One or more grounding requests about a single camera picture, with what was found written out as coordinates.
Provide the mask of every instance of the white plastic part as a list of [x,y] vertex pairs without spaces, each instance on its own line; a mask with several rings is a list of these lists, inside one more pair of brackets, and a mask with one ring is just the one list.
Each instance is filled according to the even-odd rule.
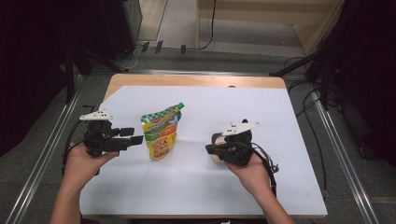
[[81,115],[79,117],[79,119],[80,120],[109,120],[109,119],[113,119],[113,116],[111,116],[105,110],[98,110],[98,111],[93,112],[91,114]]
[[256,127],[259,127],[261,124],[259,122],[255,123],[231,123],[230,128],[224,130],[221,135],[228,136],[228,135],[235,135],[239,134]]

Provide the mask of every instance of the floor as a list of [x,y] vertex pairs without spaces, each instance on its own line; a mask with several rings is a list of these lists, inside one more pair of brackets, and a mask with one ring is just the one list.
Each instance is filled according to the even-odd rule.
[[[160,29],[152,33],[156,34],[157,37],[152,35],[154,37],[145,37],[146,39],[141,39],[141,41],[142,43],[150,41],[150,45],[155,47],[157,40],[163,40],[163,46],[168,49],[163,49],[158,54],[154,52],[155,48],[149,48],[144,53],[137,50],[134,54],[127,55],[119,63],[129,67],[129,73],[163,73],[163,71],[172,73],[176,70],[197,71],[198,74],[212,71],[228,75],[243,73],[244,76],[268,76],[268,73],[278,71],[299,59],[292,57],[304,56],[301,47],[298,46],[295,34],[290,29],[291,27],[287,25],[266,24],[266,27],[262,27],[262,29],[267,29],[266,32],[256,34],[260,29],[250,29],[245,24],[239,24],[239,29],[243,32],[237,32],[240,35],[232,34],[232,36],[235,38],[238,36],[237,38],[240,38],[240,42],[244,44],[237,44],[234,43],[234,40],[229,39],[230,33],[227,33],[231,32],[230,30],[227,31],[228,26],[232,26],[234,30],[238,29],[238,27],[235,27],[237,23],[221,23],[220,21],[215,21],[215,37],[211,48],[202,51],[189,50],[185,54],[180,54],[180,45],[193,46],[194,44],[194,39],[191,37],[195,36],[195,30],[191,27],[195,27],[195,25],[191,19],[188,19],[190,15],[186,12],[187,10],[183,10],[183,8],[191,8],[194,2],[194,0],[169,0],[165,4],[165,1],[162,1],[163,6],[166,6],[161,21],[162,25],[160,25]],[[181,17],[181,15],[185,15],[186,19],[179,19],[178,17]],[[209,39],[208,23],[210,24],[210,22],[201,22],[203,26],[202,44]],[[252,27],[263,26],[263,24],[249,25]],[[252,32],[252,35],[243,35],[244,32]],[[265,39],[262,36],[266,36],[267,39],[262,45],[253,36],[261,36],[258,37],[259,39]],[[77,87],[80,92],[72,108],[64,105],[66,92],[65,90],[61,91],[37,120],[26,138],[17,147],[0,158],[0,223],[49,222],[51,208],[62,179],[60,168],[62,166],[61,157],[65,138],[75,120],[81,114],[87,113],[87,109],[83,105],[99,105],[102,102],[108,82],[114,75],[113,71],[97,62],[92,62],[92,67],[91,76],[77,79]],[[292,74],[284,76],[286,84],[290,86],[293,81],[304,79],[304,71],[305,67],[301,67],[293,71]],[[298,85],[291,91],[290,100],[296,114],[302,110],[303,99],[310,91],[311,86],[306,83]],[[55,139],[54,144],[49,146],[47,144],[48,139],[53,136],[52,131],[58,125],[58,118],[68,108],[72,110],[66,119],[67,122],[62,126],[63,130],[59,133],[59,138]],[[394,222],[396,215],[396,169],[381,160],[368,161],[362,158],[359,146],[342,113],[339,113],[337,108],[333,107],[330,108],[328,113],[340,136],[342,147],[345,149],[356,176],[359,178],[361,186],[375,211],[377,222],[373,223]],[[320,113],[315,107],[312,107],[307,110],[307,116],[310,118],[321,146],[326,170],[324,174],[318,145],[309,123],[304,115],[299,116],[297,120],[319,185],[325,188],[324,180],[327,180],[327,193],[324,193],[324,196],[329,215],[318,220],[295,219],[296,223],[369,223],[364,220],[361,214],[353,192],[353,186],[346,178],[348,173],[341,165],[336,148],[332,144],[332,139],[329,137]],[[82,133],[83,130],[79,130],[76,135]],[[29,197],[23,202],[18,201],[21,193],[24,192],[23,187],[27,183],[31,183],[29,182],[31,181],[29,176],[32,176],[32,171],[37,169],[36,162],[42,159],[40,155],[43,155],[43,152],[48,152],[45,154],[48,157],[48,163],[43,167],[45,172],[36,176],[36,185],[31,188],[32,194],[23,194]],[[12,212],[14,206],[18,203],[22,204],[20,216]],[[118,218],[100,217],[98,220],[103,224],[128,223],[126,219]]]

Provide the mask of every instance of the table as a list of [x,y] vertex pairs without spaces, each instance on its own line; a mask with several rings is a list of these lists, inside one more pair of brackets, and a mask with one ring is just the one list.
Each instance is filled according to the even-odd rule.
[[[196,48],[200,19],[212,19],[213,3],[197,0]],[[218,0],[215,20],[293,24],[305,55],[309,55],[335,25],[343,4],[344,0]]]
[[237,177],[205,151],[213,133],[244,118],[262,123],[252,131],[253,142],[279,164],[277,197],[286,211],[327,215],[281,78],[115,75],[100,107],[113,115],[113,128],[132,126],[142,134],[141,115],[179,102],[185,107],[172,151],[160,161],[149,159],[145,144],[122,151],[82,191],[84,217],[263,217]]

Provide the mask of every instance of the forearm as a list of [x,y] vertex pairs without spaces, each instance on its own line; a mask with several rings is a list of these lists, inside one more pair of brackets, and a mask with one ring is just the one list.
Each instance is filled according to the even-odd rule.
[[61,186],[52,212],[51,224],[80,223],[79,189]]
[[262,208],[265,217],[270,224],[289,224],[294,221],[286,213],[285,209],[279,203],[272,191],[267,190],[253,195],[256,202]]

